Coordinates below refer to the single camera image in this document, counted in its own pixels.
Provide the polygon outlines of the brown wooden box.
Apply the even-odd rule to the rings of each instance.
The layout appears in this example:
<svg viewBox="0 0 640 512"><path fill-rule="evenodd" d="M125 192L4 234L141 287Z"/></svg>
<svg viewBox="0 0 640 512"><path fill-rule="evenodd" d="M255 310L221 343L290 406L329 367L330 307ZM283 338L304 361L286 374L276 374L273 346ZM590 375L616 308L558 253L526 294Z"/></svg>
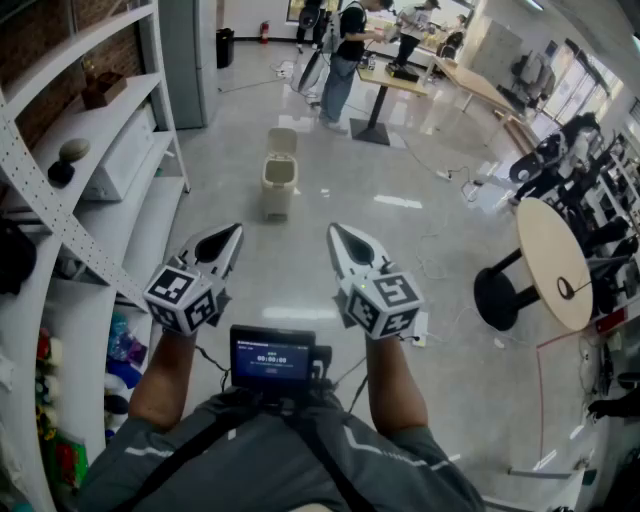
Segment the brown wooden box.
<svg viewBox="0 0 640 512"><path fill-rule="evenodd" d="M81 93L86 110L107 107L127 86L126 77L108 71L100 74Z"/></svg>

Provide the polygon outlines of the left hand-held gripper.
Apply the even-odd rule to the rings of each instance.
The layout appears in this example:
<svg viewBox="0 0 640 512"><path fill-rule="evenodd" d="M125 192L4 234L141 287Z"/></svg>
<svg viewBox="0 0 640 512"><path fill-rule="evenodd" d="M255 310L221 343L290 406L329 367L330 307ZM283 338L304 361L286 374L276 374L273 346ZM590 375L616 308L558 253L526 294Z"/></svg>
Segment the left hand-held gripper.
<svg viewBox="0 0 640 512"><path fill-rule="evenodd" d="M209 228L191 236L160 265L143 296L153 319L167 331L193 335L203 324L216 326L231 297L227 276L244 241L242 224Z"/></svg>

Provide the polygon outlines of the long wooden table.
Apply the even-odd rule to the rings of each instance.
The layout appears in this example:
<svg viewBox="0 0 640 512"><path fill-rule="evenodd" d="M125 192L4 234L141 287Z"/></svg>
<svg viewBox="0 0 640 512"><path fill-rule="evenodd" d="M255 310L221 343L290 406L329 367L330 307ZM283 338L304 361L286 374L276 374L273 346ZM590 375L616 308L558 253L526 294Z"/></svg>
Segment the long wooden table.
<svg viewBox="0 0 640 512"><path fill-rule="evenodd" d="M518 112L513 106L484 76L459 65L451 59L435 57L434 62L459 91L467 94L467 99L462 108L463 112L467 110L471 100L477 98L502 114L508 114L511 117L518 116Z"/></svg>

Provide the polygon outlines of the blue purple bag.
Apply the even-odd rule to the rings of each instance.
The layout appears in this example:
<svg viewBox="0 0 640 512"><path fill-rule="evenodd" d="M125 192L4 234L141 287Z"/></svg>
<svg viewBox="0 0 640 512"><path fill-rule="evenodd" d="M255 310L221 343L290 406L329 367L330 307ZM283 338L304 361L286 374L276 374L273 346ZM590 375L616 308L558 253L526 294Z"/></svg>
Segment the blue purple bag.
<svg viewBox="0 0 640 512"><path fill-rule="evenodd" d="M107 342L106 374L118 377L127 389L133 389L142 378L147 352L148 348L139 341L127 317L114 312Z"/></svg>

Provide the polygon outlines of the white shelving unit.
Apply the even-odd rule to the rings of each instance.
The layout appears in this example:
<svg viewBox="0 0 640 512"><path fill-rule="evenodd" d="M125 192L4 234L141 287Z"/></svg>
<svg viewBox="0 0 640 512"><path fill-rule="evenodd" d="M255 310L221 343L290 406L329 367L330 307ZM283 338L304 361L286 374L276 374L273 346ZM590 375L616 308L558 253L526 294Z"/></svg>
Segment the white shelving unit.
<svg viewBox="0 0 640 512"><path fill-rule="evenodd" d="M108 38L138 26L145 72L127 80L107 107L86 110L75 99L29 148L18 115L45 86ZM105 152L132 114L150 102L154 144L125 198L95 207L81 195ZM74 163L64 188L49 167L68 140L84 138L89 153ZM35 268L18 295L0 297L0 469L37 512L55 512L39 446L35 370L39 331L54 337L61 366L54 378L55 424L94 459L105 446L103 392L107 337L114 311L127 315L142 343L156 332L142 297L145 275L162 258L187 173L159 176L165 157L181 155L162 57L158 0L110 16L48 52L7 88L0 88L0 174L9 195L0 212L18 213L34 239Z"/></svg>

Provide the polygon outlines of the clothes rack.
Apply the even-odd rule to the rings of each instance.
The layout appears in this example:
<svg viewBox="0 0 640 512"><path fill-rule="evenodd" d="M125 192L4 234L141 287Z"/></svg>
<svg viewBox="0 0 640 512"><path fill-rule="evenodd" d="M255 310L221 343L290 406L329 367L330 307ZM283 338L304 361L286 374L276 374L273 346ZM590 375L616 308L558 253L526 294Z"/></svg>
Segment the clothes rack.
<svg viewBox="0 0 640 512"><path fill-rule="evenodd" d="M556 76L546 54L523 55L511 65L510 71L514 78L512 89L526 108L536 109L554 92Z"/></svg>

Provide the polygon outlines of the black stool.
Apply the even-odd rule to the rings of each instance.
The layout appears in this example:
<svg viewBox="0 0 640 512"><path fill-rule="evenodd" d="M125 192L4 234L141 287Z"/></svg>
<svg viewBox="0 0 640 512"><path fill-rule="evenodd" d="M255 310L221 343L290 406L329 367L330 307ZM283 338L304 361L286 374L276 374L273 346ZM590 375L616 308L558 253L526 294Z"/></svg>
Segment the black stool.
<svg viewBox="0 0 640 512"><path fill-rule="evenodd" d="M513 251L496 265L482 269L474 280L474 300L481 318L500 332L511 329L519 312L540 300L531 285L517 293L504 270L522 257L520 249Z"/></svg>

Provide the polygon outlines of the white lockers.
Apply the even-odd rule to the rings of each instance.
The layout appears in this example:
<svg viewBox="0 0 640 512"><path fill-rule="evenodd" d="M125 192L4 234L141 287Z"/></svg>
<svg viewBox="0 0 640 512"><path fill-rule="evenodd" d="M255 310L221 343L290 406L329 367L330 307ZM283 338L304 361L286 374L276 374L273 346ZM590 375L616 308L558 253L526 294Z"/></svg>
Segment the white lockers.
<svg viewBox="0 0 640 512"><path fill-rule="evenodd" d="M520 55L522 39L504 25L483 16L469 44L468 68L498 87L511 76L510 68Z"/></svg>

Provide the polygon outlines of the square wooden pedestal table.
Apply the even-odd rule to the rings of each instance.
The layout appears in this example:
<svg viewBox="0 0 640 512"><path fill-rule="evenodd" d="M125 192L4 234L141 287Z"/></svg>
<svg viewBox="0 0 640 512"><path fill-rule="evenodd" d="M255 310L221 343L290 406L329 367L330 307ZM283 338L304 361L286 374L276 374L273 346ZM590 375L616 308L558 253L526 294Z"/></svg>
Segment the square wooden pedestal table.
<svg viewBox="0 0 640 512"><path fill-rule="evenodd" d="M385 71L385 64L377 61L373 70L359 69L359 79L379 87L373 109L368 120L350 119L351 138L355 141L389 146L390 140L386 125L379 121L379 115L389 89L396 89L417 96L426 96L427 91L418 82L392 77Z"/></svg>

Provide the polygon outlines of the beige pedal trash bin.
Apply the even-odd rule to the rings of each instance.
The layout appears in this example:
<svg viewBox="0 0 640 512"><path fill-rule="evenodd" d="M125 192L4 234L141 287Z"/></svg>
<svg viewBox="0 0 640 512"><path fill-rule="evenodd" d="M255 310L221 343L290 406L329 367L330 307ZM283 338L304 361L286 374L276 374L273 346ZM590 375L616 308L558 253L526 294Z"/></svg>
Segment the beige pedal trash bin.
<svg viewBox="0 0 640 512"><path fill-rule="evenodd" d="M299 179L296 159L286 154L270 154L261 174L262 208L266 220L286 218Z"/></svg>

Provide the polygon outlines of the grey metal cabinet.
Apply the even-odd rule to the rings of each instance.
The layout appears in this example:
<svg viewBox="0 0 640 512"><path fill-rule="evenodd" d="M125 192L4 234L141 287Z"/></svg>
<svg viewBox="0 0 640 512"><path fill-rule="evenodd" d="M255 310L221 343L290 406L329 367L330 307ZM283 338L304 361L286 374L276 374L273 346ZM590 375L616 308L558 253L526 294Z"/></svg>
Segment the grey metal cabinet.
<svg viewBox="0 0 640 512"><path fill-rule="evenodd" d="M217 0L158 0L175 126L204 128L217 108Z"/></svg>

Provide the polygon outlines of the black equipment box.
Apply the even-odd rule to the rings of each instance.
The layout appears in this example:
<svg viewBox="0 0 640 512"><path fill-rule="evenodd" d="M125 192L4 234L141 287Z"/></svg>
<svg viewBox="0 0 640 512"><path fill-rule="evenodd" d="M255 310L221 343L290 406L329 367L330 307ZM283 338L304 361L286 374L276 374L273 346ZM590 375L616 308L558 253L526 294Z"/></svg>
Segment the black equipment box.
<svg viewBox="0 0 640 512"><path fill-rule="evenodd" d="M404 80L410 83L417 83L420 76L407 66L400 66L396 63L389 63L385 66L386 73L394 79Z"/></svg>

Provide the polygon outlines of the person's right forearm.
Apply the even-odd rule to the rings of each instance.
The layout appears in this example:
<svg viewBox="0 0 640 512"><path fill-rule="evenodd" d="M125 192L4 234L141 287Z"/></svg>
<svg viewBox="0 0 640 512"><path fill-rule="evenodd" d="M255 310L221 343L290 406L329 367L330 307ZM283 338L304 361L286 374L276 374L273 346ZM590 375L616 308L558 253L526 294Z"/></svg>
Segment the person's right forearm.
<svg viewBox="0 0 640 512"><path fill-rule="evenodd" d="M426 403L411 374L400 339L367 338L366 364L369 406L376 430L389 437L405 429L427 427Z"/></svg>

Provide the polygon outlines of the red green packet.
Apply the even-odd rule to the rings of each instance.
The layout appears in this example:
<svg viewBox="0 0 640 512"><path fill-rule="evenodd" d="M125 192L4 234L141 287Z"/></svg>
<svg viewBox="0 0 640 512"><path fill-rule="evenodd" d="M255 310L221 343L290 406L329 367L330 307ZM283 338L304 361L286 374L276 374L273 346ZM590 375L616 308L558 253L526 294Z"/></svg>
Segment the red green packet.
<svg viewBox="0 0 640 512"><path fill-rule="evenodd" d="M88 470L85 445L62 431L44 441L44 468L49 483L79 489Z"/></svg>

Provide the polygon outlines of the chest-mounted black monitor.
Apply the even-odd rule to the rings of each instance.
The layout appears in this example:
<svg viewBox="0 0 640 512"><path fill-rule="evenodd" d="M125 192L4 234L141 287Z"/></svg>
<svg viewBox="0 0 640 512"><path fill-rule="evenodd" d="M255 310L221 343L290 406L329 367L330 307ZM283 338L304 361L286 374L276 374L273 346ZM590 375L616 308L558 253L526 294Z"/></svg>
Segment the chest-mounted black monitor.
<svg viewBox="0 0 640 512"><path fill-rule="evenodd" d="M317 344L313 331L234 325L230 357L235 387L291 398L333 387L332 348Z"/></svg>

